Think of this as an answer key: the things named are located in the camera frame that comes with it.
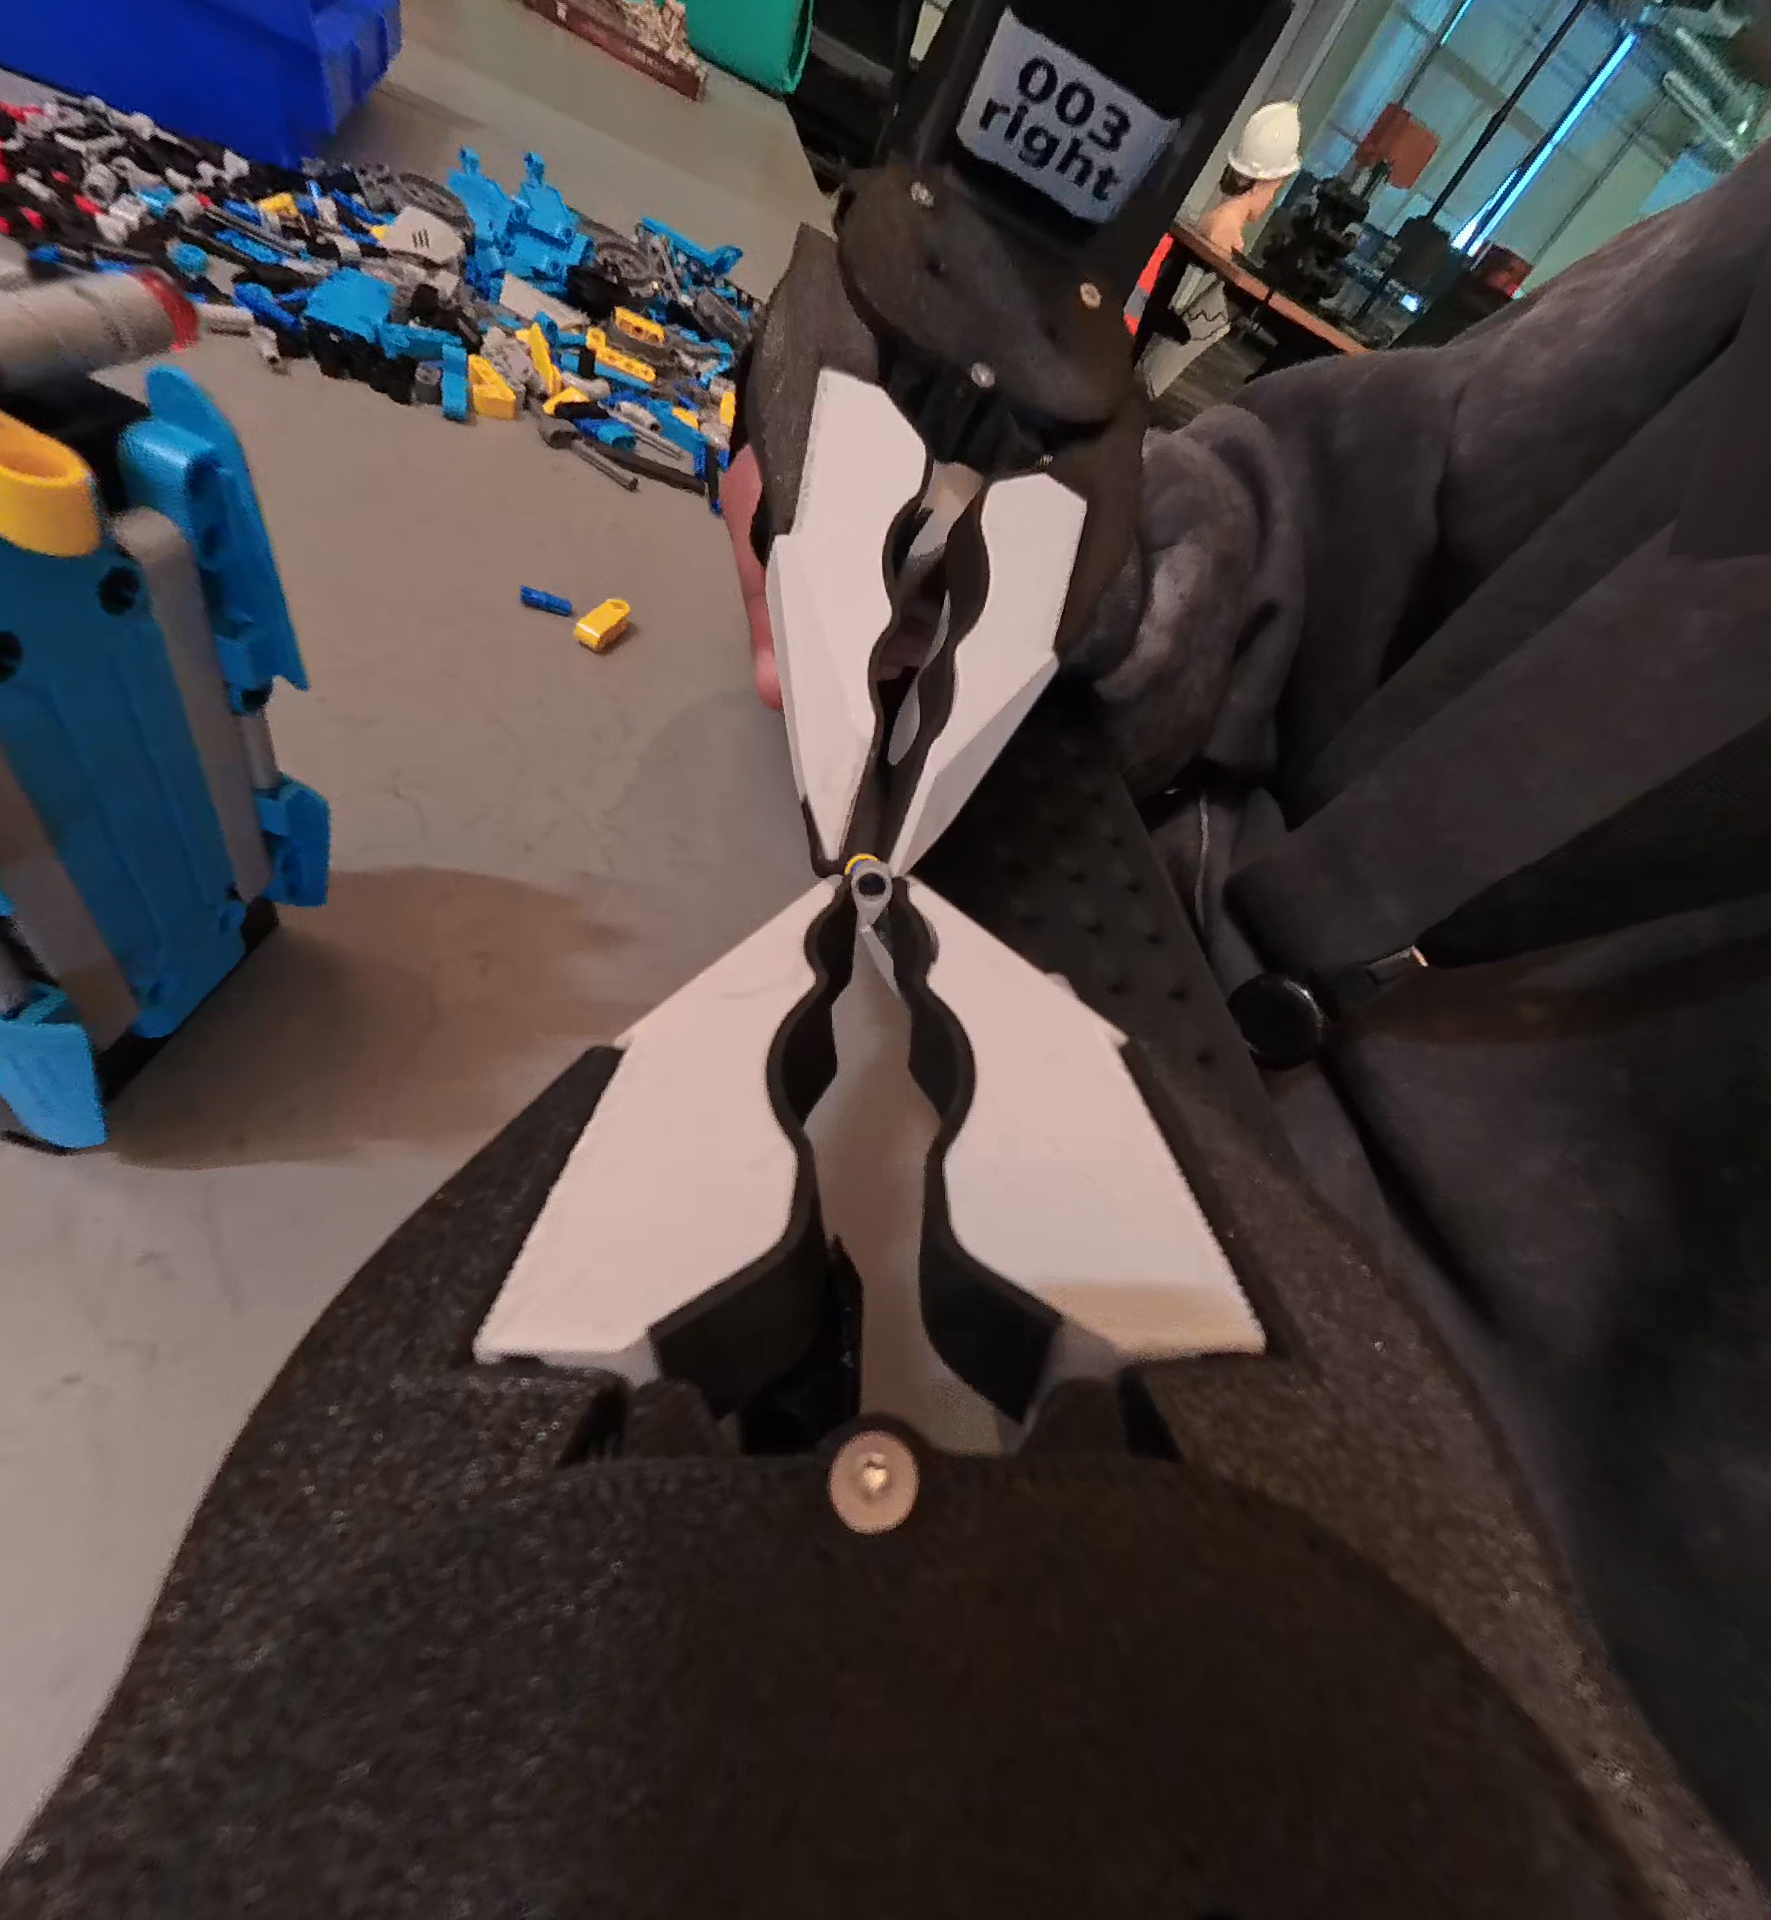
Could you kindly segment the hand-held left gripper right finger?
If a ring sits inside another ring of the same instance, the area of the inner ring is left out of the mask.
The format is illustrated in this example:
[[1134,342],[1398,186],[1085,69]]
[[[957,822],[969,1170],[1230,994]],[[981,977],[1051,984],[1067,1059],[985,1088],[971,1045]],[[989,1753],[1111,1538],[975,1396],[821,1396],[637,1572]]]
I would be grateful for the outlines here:
[[1266,1351],[1124,1033],[931,886],[893,889],[907,1067],[935,1115],[921,1331],[1003,1436],[1069,1381]]

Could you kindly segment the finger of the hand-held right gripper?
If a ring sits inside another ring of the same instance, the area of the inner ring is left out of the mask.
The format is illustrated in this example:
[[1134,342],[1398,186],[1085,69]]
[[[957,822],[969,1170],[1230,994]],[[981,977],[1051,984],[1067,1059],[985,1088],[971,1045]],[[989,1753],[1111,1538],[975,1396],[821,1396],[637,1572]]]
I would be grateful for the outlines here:
[[781,709],[811,865],[837,871],[875,796],[885,737],[877,657],[897,624],[897,537],[931,462],[889,393],[817,376],[801,492],[765,566]]
[[905,876],[957,817],[1057,671],[1087,506],[1055,478],[999,478],[945,540],[939,631],[887,744],[875,851]]

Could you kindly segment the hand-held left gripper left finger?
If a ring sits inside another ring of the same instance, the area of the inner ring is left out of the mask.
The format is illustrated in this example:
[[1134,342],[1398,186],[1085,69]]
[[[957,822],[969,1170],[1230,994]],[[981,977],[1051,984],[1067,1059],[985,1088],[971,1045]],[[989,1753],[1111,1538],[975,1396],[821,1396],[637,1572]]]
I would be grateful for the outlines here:
[[747,1454],[857,1413],[863,1290],[807,1117],[839,1067],[851,884],[825,877],[603,1047],[589,1115],[473,1334],[479,1363],[681,1384]]

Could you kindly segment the grey desk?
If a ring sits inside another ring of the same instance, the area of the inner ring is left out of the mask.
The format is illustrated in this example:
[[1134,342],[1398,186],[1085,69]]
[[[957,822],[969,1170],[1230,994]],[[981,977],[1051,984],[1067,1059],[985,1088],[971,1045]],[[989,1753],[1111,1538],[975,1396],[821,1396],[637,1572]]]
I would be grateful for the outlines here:
[[[173,366],[247,448],[311,677],[273,695],[273,744],[329,802],[333,874],[115,1101],[105,1151],[0,1140],[0,1860],[333,1294],[801,879],[703,500],[249,342]],[[607,597],[633,625],[593,654],[573,621]]]

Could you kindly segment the person's right hand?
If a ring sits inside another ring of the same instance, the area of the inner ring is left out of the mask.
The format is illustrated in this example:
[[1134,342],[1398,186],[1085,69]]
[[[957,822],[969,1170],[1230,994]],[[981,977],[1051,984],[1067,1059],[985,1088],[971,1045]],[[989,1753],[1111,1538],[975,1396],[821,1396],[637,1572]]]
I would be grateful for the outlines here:
[[779,712],[781,681],[769,621],[765,566],[753,540],[753,520],[761,504],[761,472],[749,444],[733,451],[719,481],[721,520],[729,535],[737,588],[749,630],[753,686],[759,701]]

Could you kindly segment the wooden background table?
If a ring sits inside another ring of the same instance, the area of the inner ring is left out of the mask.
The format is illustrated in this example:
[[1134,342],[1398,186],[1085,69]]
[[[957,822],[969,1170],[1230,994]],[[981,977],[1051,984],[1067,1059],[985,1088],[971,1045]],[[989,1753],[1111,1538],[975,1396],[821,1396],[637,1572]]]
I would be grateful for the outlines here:
[[1204,214],[1172,238],[1170,335],[1252,348],[1258,369],[1398,344],[1414,315],[1372,291],[1368,202],[1338,177],[1258,179],[1224,165]]

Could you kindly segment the mannequin with white hard hat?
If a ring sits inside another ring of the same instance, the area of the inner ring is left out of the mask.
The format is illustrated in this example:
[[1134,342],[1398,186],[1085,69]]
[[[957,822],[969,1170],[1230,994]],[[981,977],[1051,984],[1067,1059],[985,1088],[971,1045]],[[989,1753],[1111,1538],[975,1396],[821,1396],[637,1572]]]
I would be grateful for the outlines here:
[[1300,120],[1294,102],[1268,102],[1250,113],[1232,137],[1218,179],[1218,199],[1198,228],[1212,253],[1228,260],[1240,251],[1248,229],[1262,220],[1280,187],[1298,172],[1298,140]]

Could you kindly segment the wooden model kit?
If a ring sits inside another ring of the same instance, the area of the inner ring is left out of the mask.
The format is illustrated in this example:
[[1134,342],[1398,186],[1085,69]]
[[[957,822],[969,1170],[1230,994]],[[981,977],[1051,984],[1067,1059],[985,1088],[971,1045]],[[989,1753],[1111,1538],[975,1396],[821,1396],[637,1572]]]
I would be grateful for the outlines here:
[[707,68],[691,41],[681,2],[521,2],[519,6],[689,102],[705,96]]

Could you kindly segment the pile of building pieces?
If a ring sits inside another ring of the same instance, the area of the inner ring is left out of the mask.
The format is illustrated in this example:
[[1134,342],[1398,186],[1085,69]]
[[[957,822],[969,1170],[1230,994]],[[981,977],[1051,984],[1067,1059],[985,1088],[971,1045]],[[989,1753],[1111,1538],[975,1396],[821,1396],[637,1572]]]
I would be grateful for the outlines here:
[[537,153],[513,187],[469,147],[441,177],[281,165],[99,99],[0,99],[0,238],[0,391],[229,333],[717,500],[757,319],[739,247],[605,223]]

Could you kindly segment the blue and black brick model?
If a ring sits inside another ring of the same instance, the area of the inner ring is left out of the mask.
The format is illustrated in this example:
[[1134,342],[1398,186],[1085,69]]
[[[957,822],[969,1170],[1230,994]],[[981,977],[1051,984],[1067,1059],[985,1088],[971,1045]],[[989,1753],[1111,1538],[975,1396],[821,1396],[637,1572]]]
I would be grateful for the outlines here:
[[275,759],[307,686],[243,446],[153,267],[0,287],[0,1137],[73,1154],[327,894],[329,809]]

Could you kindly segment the blue storage bin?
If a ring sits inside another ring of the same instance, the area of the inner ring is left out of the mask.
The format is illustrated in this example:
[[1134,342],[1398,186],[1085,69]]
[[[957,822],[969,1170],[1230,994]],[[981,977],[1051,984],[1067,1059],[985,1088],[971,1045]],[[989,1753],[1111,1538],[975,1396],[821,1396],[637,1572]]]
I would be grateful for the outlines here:
[[287,165],[327,150],[399,45],[397,2],[0,2],[0,68]]

